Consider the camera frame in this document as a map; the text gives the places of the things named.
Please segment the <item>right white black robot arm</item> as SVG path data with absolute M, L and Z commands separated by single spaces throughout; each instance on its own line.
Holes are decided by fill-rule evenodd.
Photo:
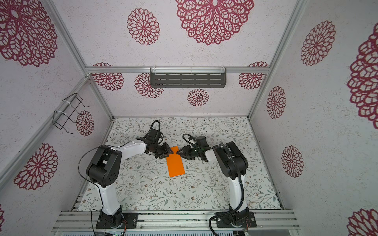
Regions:
M 212 147 L 186 145 L 177 154 L 186 160 L 199 157 L 205 162 L 216 161 L 223 175 L 229 180 L 229 210 L 241 212 L 247 208 L 244 187 L 249 164 L 233 141 Z

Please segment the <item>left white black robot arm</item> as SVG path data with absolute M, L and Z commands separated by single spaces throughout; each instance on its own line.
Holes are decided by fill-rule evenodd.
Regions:
M 99 188 L 102 213 L 113 216 L 121 209 L 115 182 L 120 172 L 122 159 L 129 159 L 143 153 L 152 153 L 155 158 L 163 159 L 173 154 L 173 151 L 167 143 L 159 144 L 156 141 L 148 141 L 143 138 L 122 146 L 102 145 L 96 148 L 86 174 L 90 178 L 90 182 Z

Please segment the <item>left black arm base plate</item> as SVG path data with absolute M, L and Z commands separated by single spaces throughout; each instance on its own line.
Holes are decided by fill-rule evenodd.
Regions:
M 135 229 L 138 213 L 116 213 L 114 216 L 107 215 L 102 211 L 99 214 L 96 229 Z

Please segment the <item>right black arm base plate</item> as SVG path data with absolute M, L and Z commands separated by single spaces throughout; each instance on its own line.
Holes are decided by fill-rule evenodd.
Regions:
M 225 212 L 216 212 L 216 223 L 218 228 L 255 228 L 257 222 L 251 211 L 244 210 L 228 216 L 221 217 Z

